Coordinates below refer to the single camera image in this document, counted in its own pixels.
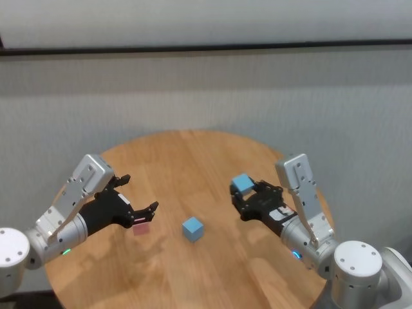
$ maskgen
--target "gray wall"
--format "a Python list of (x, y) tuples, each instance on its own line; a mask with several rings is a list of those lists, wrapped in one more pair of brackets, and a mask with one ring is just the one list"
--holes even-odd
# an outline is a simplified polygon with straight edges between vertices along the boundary
[(411, 37), (410, 1), (238, 0), (236, 4), (233, 0), (2, 0), (0, 32), (6, 48), (210, 46)]
[(31, 225), (84, 153), (219, 129), (306, 152), (341, 239), (412, 258), (411, 83), (406, 47), (1, 59), (0, 226)]

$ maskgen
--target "black stripe on wall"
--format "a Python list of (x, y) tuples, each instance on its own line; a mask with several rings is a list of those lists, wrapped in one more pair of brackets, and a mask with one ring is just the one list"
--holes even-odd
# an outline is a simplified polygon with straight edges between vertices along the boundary
[(1, 56), (22, 55), (73, 55), (91, 53), (150, 53), (150, 52), (200, 52), (212, 50), (260, 50), (280, 48), (310, 48), (338, 46), (384, 46), (411, 45), (412, 39), (363, 40), (363, 41), (328, 41), (328, 42), (295, 42), (268, 44), (228, 44), (210, 46), (159, 46), (159, 47), (102, 47), (102, 48), (3, 48)]

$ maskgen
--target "light blue cube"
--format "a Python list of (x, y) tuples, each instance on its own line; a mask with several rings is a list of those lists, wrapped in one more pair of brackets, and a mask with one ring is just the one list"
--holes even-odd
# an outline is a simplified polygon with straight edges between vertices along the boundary
[(249, 194), (254, 186), (253, 181), (246, 174), (240, 174), (232, 179), (232, 185), (242, 194)]
[(204, 233), (203, 224), (195, 217), (191, 217), (189, 220), (182, 224), (183, 234), (186, 238), (194, 243), (196, 240), (201, 238)]

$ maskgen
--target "wooden table top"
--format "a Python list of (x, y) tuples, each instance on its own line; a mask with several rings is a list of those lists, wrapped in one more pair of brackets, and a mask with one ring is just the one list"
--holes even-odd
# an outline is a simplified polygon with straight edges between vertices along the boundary
[[(106, 151), (118, 176), (131, 175), (119, 191), (133, 208), (153, 201), (159, 208), (149, 234), (112, 225), (48, 263), (57, 297), (66, 309), (309, 308), (325, 281), (262, 223), (241, 221), (230, 202), (229, 184), (238, 174), (279, 185), (280, 156), (213, 131), (164, 132)], [(196, 243), (182, 234), (191, 216), (205, 226)]]

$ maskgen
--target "blue led light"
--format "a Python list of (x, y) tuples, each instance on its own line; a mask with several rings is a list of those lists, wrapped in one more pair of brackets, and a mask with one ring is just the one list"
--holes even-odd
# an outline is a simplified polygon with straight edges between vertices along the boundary
[(298, 251), (292, 251), (292, 254), (295, 256), (295, 258), (297, 259), (301, 259), (302, 255), (300, 253), (298, 253)]

